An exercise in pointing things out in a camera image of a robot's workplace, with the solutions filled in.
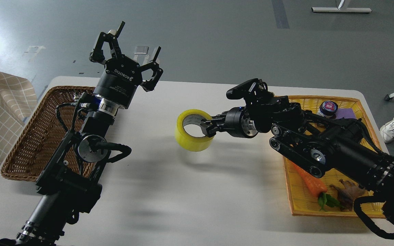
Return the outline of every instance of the yellow basket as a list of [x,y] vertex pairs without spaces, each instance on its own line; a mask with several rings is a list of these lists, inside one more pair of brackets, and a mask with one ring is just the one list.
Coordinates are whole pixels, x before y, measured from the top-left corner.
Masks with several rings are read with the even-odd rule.
[[[372,124],[370,123],[366,112],[363,109],[360,101],[355,98],[344,98],[344,97],[329,97],[329,96],[289,96],[291,102],[300,103],[303,110],[311,110],[317,112],[320,104],[323,101],[330,100],[338,104],[341,109],[352,109],[355,116],[361,118],[362,122],[367,126],[370,136],[372,137],[375,145],[380,148],[378,138],[373,130]],[[361,141],[363,146],[372,149],[365,139]],[[286,175],[286,183],[289,197],[289,204],[292,215],[306,215],[306,216],[335,216],[335,217],[357,217],[353,211],[342,212],[338,207],[325,206],[327,211],[319,211],[320,206],[317,203],[317,198],[312,196],[308,191],[305,183],[303,182],[300,175],[293,168],[294,163],[289,159],[284,159],[284,170]],[[333,184],[337,187],[344,188],[344,186],[338,181],[339,179],[351,180],[341,172],[331,169],[326,172],[325,176],[321,180],[328,186],[328,194],[337,198],[337,191],[334,188],[330,188],[329,185]],[[381,207],[382,203],[363,204],[361,208],[371,218],[384,218]]]

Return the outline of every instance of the white table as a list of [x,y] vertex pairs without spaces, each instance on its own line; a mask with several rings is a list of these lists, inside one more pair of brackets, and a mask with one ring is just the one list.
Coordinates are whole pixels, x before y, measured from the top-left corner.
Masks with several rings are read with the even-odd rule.
[[[57,77],[49,88],[95,86],[97,81]],[[358,218],[291,216],[282,157],[270,148],[269,134],[243,139],[218,133],[205,151],[183,150],[174,139],[178,115],[193,108],[214,115],[243,106],[242,100],[225,98],[233,86],[161,81],[153,92],[139,88],[106,135],[133,152],[106,165],[102,197],[90,214],[66,225],[58,245],[394,245]],[[276,95],[358,98],[376,127],[360,92],[269,90]],[[32,182],[0,176],[0,238],[14,238],[21,231],[41,198],[34,189]],[[394,232],[386,220],[375,221]]]

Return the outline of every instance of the jar lid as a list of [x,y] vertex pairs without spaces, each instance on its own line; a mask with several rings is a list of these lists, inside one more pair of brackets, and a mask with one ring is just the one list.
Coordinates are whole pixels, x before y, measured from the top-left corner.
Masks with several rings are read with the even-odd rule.
[[333,101],[324,101],[320,105],[319,109],[320,109],[320,112],[322,112],[322,114],[324,114],[324,115],[334,116],[335,112],[338,109],[338,105],[337,105],[337,103],[334,103]]

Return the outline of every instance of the packing tape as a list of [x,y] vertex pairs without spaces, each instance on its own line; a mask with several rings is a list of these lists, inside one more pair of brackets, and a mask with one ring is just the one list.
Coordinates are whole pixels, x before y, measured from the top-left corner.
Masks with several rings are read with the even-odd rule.
[[179,115],[174,135],[175,140],[182,148],[199,152],[211,145],[214,137],[194,137],[185,131],[184,127],[187,125],[200,126],[201,120],[212,120],[212,117],[208,113],[198,109],[189,109]]

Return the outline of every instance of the chair wheel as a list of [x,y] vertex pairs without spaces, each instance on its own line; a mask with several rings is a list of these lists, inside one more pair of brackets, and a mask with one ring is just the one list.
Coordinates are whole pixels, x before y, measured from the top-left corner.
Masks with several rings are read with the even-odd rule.
[[392,98],[392,97],[389,97],[388,94],[384,97],[384,101],[390,101],[390,100],[392,100],[392,99],[393,99],[393,98]]

